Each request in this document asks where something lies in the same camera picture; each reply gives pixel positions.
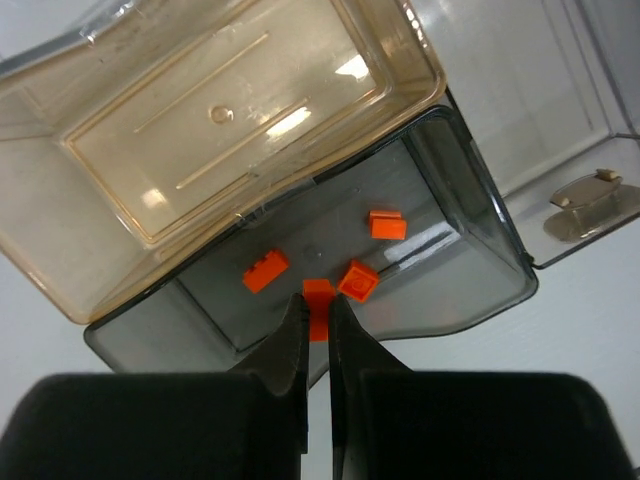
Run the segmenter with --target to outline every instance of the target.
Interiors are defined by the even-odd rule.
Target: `yellow tinted container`
[[[0,243],[77,323],[445,90],[407,2],[141,0],[0,64]]]

